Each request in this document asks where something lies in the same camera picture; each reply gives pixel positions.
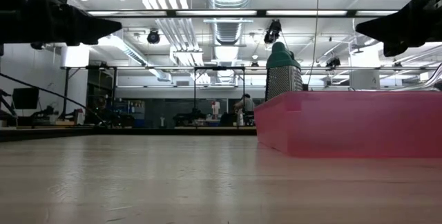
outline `pink plastic bin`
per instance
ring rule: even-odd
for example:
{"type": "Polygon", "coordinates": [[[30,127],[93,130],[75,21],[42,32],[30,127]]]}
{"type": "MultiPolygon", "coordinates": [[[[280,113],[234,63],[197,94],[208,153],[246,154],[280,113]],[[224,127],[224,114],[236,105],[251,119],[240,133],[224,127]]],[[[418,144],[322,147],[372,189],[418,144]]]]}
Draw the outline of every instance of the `pink plastic bin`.
{"type": "Polygon", "coordinates": [[[255,109],[258,140],[299,158],[442,158],[442,93],[288,92],[255,109]]]}

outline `security camera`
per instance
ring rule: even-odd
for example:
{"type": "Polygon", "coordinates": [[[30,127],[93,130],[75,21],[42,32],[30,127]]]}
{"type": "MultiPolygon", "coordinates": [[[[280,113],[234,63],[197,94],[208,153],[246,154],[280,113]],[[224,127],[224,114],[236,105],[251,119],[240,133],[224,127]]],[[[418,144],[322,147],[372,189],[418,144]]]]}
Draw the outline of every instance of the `security camera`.
{"type": "Polygon", "coordinates": [[[147,36],[147,42],[150,44],[158,44],[160,42],[160,35],[158,34],[158,30],[151,30],[151,32],[147,36]]]}

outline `wooden floor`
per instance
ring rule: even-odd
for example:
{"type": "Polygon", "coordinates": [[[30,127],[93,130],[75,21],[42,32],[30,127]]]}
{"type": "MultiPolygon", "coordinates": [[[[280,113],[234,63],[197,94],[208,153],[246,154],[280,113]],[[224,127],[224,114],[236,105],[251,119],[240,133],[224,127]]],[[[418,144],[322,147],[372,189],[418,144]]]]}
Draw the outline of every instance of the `wooden floor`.
{"type": "Polygon", "coordinates": [[[442,160],[300,160],[255,137],[1,143],[0,223],[442,223],[442,160]]]}

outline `fluorescent light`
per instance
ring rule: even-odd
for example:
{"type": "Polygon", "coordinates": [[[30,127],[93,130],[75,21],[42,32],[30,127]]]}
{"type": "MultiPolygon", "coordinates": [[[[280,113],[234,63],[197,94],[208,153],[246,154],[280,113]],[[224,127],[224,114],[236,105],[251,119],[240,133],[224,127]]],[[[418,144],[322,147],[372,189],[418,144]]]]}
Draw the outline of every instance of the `fluorescent light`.
{"type": "Polygon", "coordinates": [[[255,16],[256,10],[178,10],[177,16],[255,16]]]}
{"type": "Polygon", "coordinates": [[[253,23],[252,19],[204,19],[203,22],[205,24],[241,24],[241,23],[246,23],[246,24],[251,24],[253,23]]]}
{"type": "Polygon", "coordinates": [[[252,69],[252,70],[267,70],[267,68],[266,67],[245,67],[246,69],[252,69]]]}
{"type": "Polygon", "coordinates": [[[146,86],[148,88],[173,88],[174,86],[146,86]]]}
{"type": "Polygon", "coordinates": [[[345,16],[346,10],[268,10],[267,16],[345,16]]]}
{"type": "Polygon", "coordinates": [[[154,69],[193,70],[193,67],[191,67],[191,66],[172,66],[172,67],[154,67],[154,69]]]}
{"type": "Polygon", "coordinates": [[[140,16],[154,16],[165,17],[167,16],[164,10],[89,10],[89,14],[94,17],[140,17],[140,16]]]}
{"type": "Polygon", "coordinates": [[[397,10],[358,10],[356,16],[387,16],[396,13],[397,10]]]}
{"type": "Polygon", "coordinates": [[[125,67],[125,66],[122,66],[122,67],[117,67],[117,69],[118,69],[118,70],[122,70],[122,69],[124,69],[124,70],[144,70],[144,69],[146,69],[146,68],[143,67],[143,66],[140,66],[140,67],[133,67],[133,66],[127,66],[127,67],[125,67]]]}
{"type": "Polygon", "coordinates": [[[117,88],[144,88],[144,86],[117,86],[117,88]]]}

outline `white wall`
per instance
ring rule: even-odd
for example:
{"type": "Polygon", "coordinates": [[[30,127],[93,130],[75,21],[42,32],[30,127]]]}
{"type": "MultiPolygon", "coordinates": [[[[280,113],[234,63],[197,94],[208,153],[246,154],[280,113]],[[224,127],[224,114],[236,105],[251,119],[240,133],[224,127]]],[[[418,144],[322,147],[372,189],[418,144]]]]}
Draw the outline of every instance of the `white wall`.
{"type": "MultiPolygon", "coordinates": [[[[6,44],[5,55],[0,57],[0,72],[29,84],[63,95],[65,71],[60,69],[61,57],[47,50],[33,50],[29,44],[6,44]]],[[[12,94],[14,88],[25,88],[22,84],[0,77],[0,88],[12,94]]],[[[41,107],[51,104],[61,111],[63,100],[49,93],[39,94],[41,107]]],[[[17,111],[18,115],[30,115],[36,110],[17,111]]]]}

